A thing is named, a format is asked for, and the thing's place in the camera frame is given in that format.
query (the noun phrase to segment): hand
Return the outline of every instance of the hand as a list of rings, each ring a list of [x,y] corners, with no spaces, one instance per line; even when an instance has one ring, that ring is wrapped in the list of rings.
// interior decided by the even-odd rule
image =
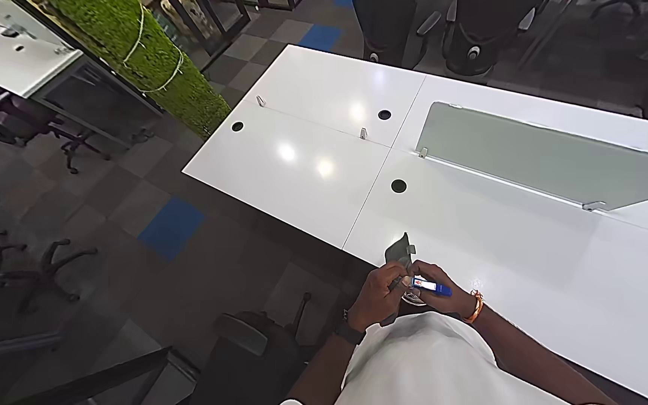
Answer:
[[[409,287],[400,281],[393,290],[389,291],[389,284],[395,278],[406,275],[408,275],[407,270],[399,262],[389,262],[372,270],[366,276],[359,297],[347,312],[349,326],[356,331],[364,332],[366,328],[396,312],[401,297]]]
[[[428,281],[444,284],[451,289],[451,297],[443,297],[431,291],[414,288],[413,290],[419,292],[422,301],[439,312],[457,312],[463,318],[473,315],[477,299],[456,285],[439,266],[417,260],[410,269],[415,275],[422,275]]]

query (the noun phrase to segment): metal frame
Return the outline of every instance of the metal frame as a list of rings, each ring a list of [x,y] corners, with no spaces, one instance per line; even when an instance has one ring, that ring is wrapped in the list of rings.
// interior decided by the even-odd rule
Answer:
[[[302,0],[286,0],[287,5],[283,5],[283,4],[269,3],[269,0],[249,0],[246,3],[249,6],[260,6],[267,9],[278,9],[278,10],[286,10],[291,12],[294,11],[294,7],[298,6],[299,3],[301,2]]]
[[[67,66],[66,69],[62,70],[59,75],[57,75],[55,78],[52,80],[49,80],[47,84],[39,88],[34,94],[30,96],[31,99],[41,103],[42,105],[45,105],[49,107],[51,110],[56,111],[58,114],[63,115],[64,117],[67,117],[69,120],[72,120],[73,122],[88,128],[91,131],[94,131],[96,134],[100,134],[101,136],[118,143],[121,146],[124,146],[126,149],[130,149],[133,144],[123,141],[122,139],[118,138],[116,135],[110,134],[106,132],[105,130],[90,124],[86,122],[85,120],[82,120],[81,118],[77,117],[76,115],[70,114],[67,112],[64,108],[55,105],[51,102],[49,102],[46,97],[51,92],[53,89],[57,88],[61,83],[63,83],[66,79],[70,78],[72,74],[77,72],[78,69],[80,69],[83,66],[91,66],[94,69],[96,69],[98,72],[100,72],[103,76],[105,77],[111,77],[113,71],[109,69],[103,69],[98,63],[93,63],[92,60],[87,56],[87,55],[82,55],[76,62],[70,64]],[[115,84],[121,84],[120,81],[117,80],[112,80]],[[125,92],[127,92],[129,95],[135,97],[136,99],[142,100],[143,98],[141,97],[141,94],[138,90],[133,91],[129,86],[120,86],[121,89],[124,89]],[[161,117],[163,115],[162,111],[159,110],[158,106],[153,106],[147,102],[142,103],[145,106],[149,108],[149,110],[156,114],[157,116]]]
[[[186,12],[184,5],[179,0],[169,0],[169,4],[174,7],[174,10],[181,17],[181,21],[192,31],[196,41],[202,46],[202,48],[209,53],[210,60],[207,61],[204,66],[199,69],[199,71],[204,71],[209,69],[211,64],[215,62],[223,53],[226,51],[234,39],[239,35],[239,33],[244,29],[244,27],[251,21],[249,13],[246,11],[243,0],[227,0],[229,3],[234,3],[239,10],[240,16],[237,21],[229,27],[228,30],[224,28],[219,16],[214,11],[211,3],[208,0],[194,0],[199,8],[206,13],[207,17],[211,18],[211,21],[214,25],[217,26],[217,29],[221,33],[220,40],[212,42],[207,40],[203,33],[200,31],[196,23],[193,21],[192,17]]]
[[[164,347],[106,370],[85,375],[77,380],[17,400],[10,405],[76,405],[98,393],[151,372],[130,402],[131,405],[140,405],[169,363],[170,351],[171,346]]]
[[[0,341],[0,356],[25,350],[34,350],[41,347],[55,346],[61,342],[63,337],[57,333],[44,333],[32,336],[19,337],[16,339]]]

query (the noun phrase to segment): green moss column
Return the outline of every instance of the green moss column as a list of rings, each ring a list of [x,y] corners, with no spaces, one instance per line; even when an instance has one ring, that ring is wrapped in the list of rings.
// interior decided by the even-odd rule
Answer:
[[[179,64],[179,49],[138,0],[48,0],[48,4],[60,24],[139,90],[158,89]],[[142,9],[140,44],[124,63],[139,37]],[[147,95],[206,141],[231,109],[189,57],[181,55],[181,73]]]

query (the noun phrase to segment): frosted glass partition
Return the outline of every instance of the frosted glass partition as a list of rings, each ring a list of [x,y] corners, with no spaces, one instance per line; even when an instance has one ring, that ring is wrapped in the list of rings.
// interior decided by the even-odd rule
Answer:
[[[566,200],[603,201],[606,210],[648,200],[648,153],[486,112],[432,104],[417,151],[422,148],[427,156]]]

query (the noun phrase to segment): desk surface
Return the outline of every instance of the desk surface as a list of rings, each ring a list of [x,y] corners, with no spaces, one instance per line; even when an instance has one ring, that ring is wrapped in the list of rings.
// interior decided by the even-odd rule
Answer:
[[[333,61],[326,76],[298,73],[318,71],[323,59]],[[297,71],[280,60],[296,60]],[[480,289],[555,353],[648,397],[648,230],[413,152],[435,101],[646,150],[648,122],[447,78],[417,83],[418,73],[395,79],[398,94],[415,98],[388,104],[392,117],[405,117],[393,143],[360,139],[343,113],[312,113],[347,103],[331,77],[380,68],[288,46],[184,172],[375,265],[407,231],[416,258]],[[277,87],[286,77],[301,83]],[[303,97],[297,89],[304,88],[317,93]],[[396,99],[385,88],[359,94],[363,105],[376,105],[374,114],[380,100]],[[289,102],[269,104],[288,95]],[[256,127],[238,133],[237,121]],[[282,139],[291,148],[279,149]],[[324,155],[336,162],[325,165],[337,173],[328,181],[318,170]],[[293,156],[302,159],[285,163]],[[394,193],[395,179],[407,190]]]
[[[26,35],[0,35],[0,87],[29,97],[82,55],[79,50],[56,54],[58,48],[62,47]]]

